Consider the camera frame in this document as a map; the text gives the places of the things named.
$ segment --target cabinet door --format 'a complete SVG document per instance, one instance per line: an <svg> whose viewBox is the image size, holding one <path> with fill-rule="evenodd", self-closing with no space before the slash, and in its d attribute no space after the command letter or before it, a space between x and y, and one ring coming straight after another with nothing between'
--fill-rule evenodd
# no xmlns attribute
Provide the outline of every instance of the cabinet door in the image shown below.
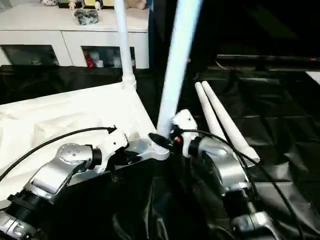
<svg viewBox="0 0 320 240"><path fill-rule="evenodd" d="M62 31L74 66L121 67L117 32ZM132 65L137 69L149 68L148 33L129 32Z"/></svg>
<svg viewBox="0 0 320 240"><path fill-rule="evenodd" d="M60 31L0 30L1 65L73 64Z"/></svg>

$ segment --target shelf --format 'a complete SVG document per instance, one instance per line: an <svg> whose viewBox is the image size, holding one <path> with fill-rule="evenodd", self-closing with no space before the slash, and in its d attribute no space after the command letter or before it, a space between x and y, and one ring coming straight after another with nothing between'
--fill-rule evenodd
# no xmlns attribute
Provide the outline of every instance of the shelf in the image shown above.
<svg viewBox="0 0 320 240"><path fill-rule="evenodd" d="M47 31L94 31L117 32L116 14L113 9L103 9L99 22L79 25L73 10L44 6L42 4L21 4L0 13L1 30L47 30ZM129 33L147 33L149 9L129 8L125 11Z"/></svg>

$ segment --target white rod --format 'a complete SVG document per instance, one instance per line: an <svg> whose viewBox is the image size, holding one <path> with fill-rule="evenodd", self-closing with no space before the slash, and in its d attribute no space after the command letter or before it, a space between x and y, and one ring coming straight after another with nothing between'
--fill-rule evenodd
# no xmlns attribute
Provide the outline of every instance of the white rod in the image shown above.
<svg viewBox="0 0 320 240"><path fill-rule="evenodd" d="M127 31L127 18L124 0L114 0L116 25L119 35L119 46L122 64L122 82L137 88L137 81L132 69L131 54Z"/></svg>
<svg viewBox="0 0 320 240"><path fill-rule="evenodd" d="M198 94L198 97L203 109L203 113L204 113L210 132L212 134L219 136L224 140L227 140L201 83L197 82L194 86L195 86L196 93Z"/></svg>
<svg viewBox="0 0 320 240"><path fill-rule="evenodd" d="M158 134L166 138L171 130L172 118L177 112L202 2L203 0L178 0L177 3L157 123Z"/></svg>
<svg viewBox="0 0 320 240"><path fill-rule="evenodd" d="M202 87L208 96L216 114L219 118L221 124L223 125L225 132L227 133L228 137L230 138L232 144L234 147L241 153L247 155L248 157L252 158L256 162L260 161L260 158L256 151L248 145L245 138L242 136L241 132L235 125L234 121L229 116L228 112L224 108L224 106L221 104L219 98L213 91L213 89L210 87L207 81L202 82Z"/></svg>

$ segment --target black cable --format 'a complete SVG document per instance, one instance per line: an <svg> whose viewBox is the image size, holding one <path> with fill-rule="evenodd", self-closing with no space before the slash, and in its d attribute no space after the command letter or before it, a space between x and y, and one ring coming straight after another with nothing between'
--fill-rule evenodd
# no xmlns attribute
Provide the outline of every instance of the black cable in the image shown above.
<svg viewBox="0 0 320 240"><path fill-rule="evenodd" d="M89 132L89 131L95 131L95 130L107 130L107 131L112 131L114 130L113 127L104 127L104 126L100 126L100 127L90 127L90 128L85 128L85 129L80 129L80 130L76 130L76 131L72 131L69 133L66 133L64 135L61 136L57 136L49 141L46 141L44 143L41 143L39 146L36 146L35 148L31 149L30 151L28 151L25 155L23 155L22 157L20 157L17 161L15 161L10 167L8 167L0 176L0 182L8 175L8 173L10 173L10 171L12 169L14 169L19 163L21 163L24 159L26 159L27 157L29 157L31 154L33 154L34 152L38 151L39 149L52 144L60 139L69 137L71 135L75 135L75 134L79 134L79 133L83 133L83 132Z"/></svg>
<svg viewBox="0 0 320 240"><path fill-rule="evenodd" d="M181 133L199 133L202 134L204 136L207 137L212 137L215 139L218 139L219 141L221 141L222 143L226 144L227 146L229 146L238 156L240 159L241 157L246 158L248 161L250 161L251 163L253 163L254 165L257 165L258 168L260 169L260 171L265 175L265 177L268 179L268 181L274 186L275 190L278 192L278 194L280 195L281 199L283 200L285 206L287 207L287 209L289 210L291 216L294 218L295 221L295 225L297 227L297 230L299 232L299 236L301 240L305 240L305 236L302 230L302 226L299 222L299 219L293 209L293 207L291 206L290 202L287 200L286 196L283 194L283 192L281 191L281 189L278 187L278 185L275 183L275 181L272 179L271 175L261 166L258 165L258 163L256 161L254 161L252 158L248 157L247 155L245 155L244 153L238 151L233 145L231 145L229 142L227 142L226 140L224 140L223 138L211 133L211 132L207 132L207 131L202 131L202 130L195 130L195 129L179 129L177 130Z"/></svg>

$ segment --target red object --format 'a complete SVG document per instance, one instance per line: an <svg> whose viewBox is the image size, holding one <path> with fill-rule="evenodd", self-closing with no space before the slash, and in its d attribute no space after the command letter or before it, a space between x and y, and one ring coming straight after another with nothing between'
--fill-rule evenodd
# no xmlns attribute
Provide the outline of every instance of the red object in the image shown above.
<svg viewBox="0 0 320 240"><path fill-rule="evenodd" d="M96 67L94 61L92 61L92 59L90 58L88 52L87 52L87 51L83 51L83 54L84 54L84 58L85 58L85 61L86 61L86 65L87 65L89 68L94 68L94 67Z"/></svg>

